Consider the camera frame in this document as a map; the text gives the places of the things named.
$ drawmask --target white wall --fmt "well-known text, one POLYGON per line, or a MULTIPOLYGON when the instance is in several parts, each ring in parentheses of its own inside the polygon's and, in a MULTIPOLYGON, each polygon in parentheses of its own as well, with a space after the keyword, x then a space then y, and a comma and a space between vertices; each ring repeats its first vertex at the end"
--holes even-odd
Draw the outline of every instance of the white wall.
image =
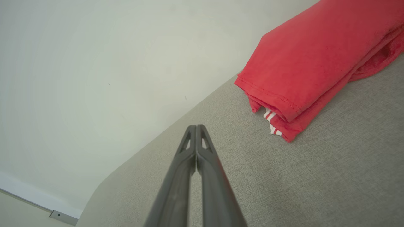
POLYGON ((0 0, 0 171, 83 209, 314 2, 0 0))
POLYGON ((0 191, 1 227, 72 227, 50 218, 50 214, 0 191))

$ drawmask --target gray fabric surface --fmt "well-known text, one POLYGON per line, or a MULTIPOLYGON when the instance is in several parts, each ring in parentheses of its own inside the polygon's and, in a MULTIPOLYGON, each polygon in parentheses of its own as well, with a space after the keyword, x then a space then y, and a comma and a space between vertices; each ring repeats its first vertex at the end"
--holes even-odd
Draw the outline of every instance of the gray fabric surface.
POLYGON ((235 78, 107 177, 77 226, 142 226, 190 124, 207 127, 250 227, 404 225, 404 56, 349 83, 292 143, 270 134, 235 78))

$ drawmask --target folded red garment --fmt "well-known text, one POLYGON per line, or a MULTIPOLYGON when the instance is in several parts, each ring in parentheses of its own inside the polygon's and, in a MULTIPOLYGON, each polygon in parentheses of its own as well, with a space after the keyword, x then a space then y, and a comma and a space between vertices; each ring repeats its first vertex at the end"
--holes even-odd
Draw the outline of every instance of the folded red garment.
POLYGON ((348 82, 404 51, 404 0, 320 0, 265 34, 234 82, 291 142, 348 82))

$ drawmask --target red stripe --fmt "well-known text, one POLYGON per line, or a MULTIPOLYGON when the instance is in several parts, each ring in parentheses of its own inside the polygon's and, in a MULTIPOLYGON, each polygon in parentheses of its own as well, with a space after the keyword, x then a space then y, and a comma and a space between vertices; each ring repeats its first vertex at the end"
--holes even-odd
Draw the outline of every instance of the red stripe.
POLYGON ((270 112, 268 113, 268 115, 265 117, 265 119, 268 120, 268 117, 271 115, 271 113, 272 113, 272 111, 270 111, 270 112))

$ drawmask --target fabric fold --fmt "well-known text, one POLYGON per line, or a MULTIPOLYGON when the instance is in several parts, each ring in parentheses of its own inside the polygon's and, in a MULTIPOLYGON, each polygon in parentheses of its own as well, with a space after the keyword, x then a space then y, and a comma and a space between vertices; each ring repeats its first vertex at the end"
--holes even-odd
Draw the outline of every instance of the fabric fold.
POLYGON ((348 82, 403 51, 404 1, 320 0, 265 34, 235 84, 291 142, 348 82))

